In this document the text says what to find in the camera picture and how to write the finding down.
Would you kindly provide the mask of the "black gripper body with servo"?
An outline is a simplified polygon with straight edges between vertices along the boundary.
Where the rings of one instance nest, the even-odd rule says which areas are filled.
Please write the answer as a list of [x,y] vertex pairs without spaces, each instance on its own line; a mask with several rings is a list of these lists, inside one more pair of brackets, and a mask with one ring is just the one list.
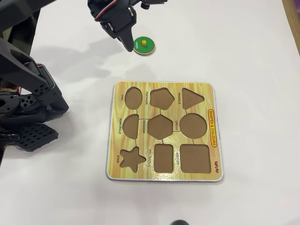
[[111,9],[103,14],[100,24],[113,39],[133,39],[132,27],[136,24],[136,11],[132,6],[128,6],[113,14]]

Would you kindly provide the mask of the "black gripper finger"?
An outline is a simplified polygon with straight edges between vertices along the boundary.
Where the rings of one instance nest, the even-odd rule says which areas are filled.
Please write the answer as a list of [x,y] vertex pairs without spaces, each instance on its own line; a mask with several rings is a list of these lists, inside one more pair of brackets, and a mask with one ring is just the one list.
[[134,41],[131,28],[121,30],[118,34],[118,40],[123,44],[128,52],[133,51]]

